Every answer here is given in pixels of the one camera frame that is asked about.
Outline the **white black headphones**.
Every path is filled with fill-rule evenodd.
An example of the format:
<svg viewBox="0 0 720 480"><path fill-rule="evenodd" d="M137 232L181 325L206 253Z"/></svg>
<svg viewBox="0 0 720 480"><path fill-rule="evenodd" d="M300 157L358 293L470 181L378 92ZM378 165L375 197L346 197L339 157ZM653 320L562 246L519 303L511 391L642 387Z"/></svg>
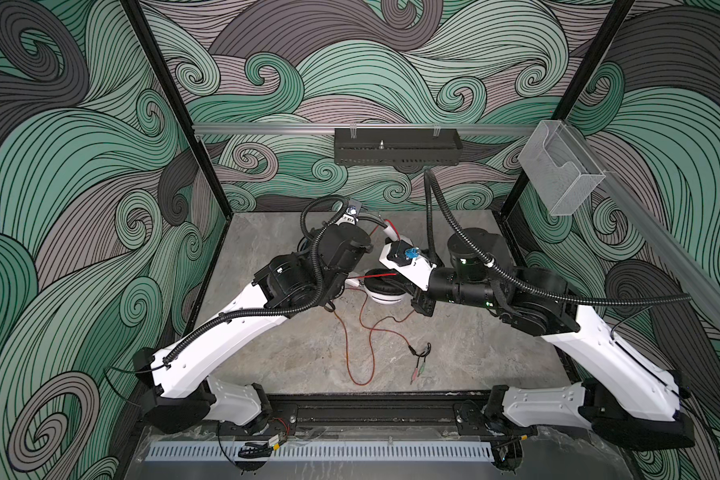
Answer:
<svg viewBox="0 0 720 480"><path fill-rule="evenodd" d="M401 239L396 227L386 219L370 214L359 214L358 221L367 221L381 227L384 234L390 241ZM397 272L395 270L375 269L367 273L348 277L344 281L347 288L357 288L365 292L371 300L381 305L394 305L400 303L406 295L410 295L410 287L405 285L403 280L392 280Z"/></svg>

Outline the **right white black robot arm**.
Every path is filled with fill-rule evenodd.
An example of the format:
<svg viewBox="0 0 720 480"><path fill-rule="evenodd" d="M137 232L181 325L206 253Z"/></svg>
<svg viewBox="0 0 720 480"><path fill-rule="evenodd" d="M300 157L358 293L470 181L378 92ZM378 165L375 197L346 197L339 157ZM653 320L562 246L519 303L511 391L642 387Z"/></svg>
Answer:
<svg viewBox="0 0 720 480"><path fill-rule="evenodd" d="M653 307L688 301L686 295L609 299L571 294L564 278L539 268L505 267L499 238L464 228L450 210L436 176L424 174L428 210L439 208L453 234L451 264L437 263L405 237L389 241L380 262L413 309L430 316L439 303L484 308L510 327L538 337L583 366L590 377L567 387L495 386L483 409L491 429L520 436L537 426L589 430L636 451L690 448L693 421L684 412L677 374L639 353L597 313L598 307Z"/></svg>

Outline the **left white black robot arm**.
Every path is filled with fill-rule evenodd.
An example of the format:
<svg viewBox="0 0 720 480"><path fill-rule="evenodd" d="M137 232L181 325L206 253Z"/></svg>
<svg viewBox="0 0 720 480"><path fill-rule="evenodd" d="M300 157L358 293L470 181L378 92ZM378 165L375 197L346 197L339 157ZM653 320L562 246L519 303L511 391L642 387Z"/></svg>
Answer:
<svg viewBox="0 0 720 480"><path fill-rule="evenodd" d="M302 212L325 203L340 209L321 228L303 229L304 249L274 257L216 316L182 339L134 355L135 374L147 387L140 406L149 424L168 434L204 421L228 422L247 433L266 427L272 408L263 388L230 384L212 373L259 335L302 312L330 306L371 251L370 236L358 225L360 203L329 195Z"/></svg>

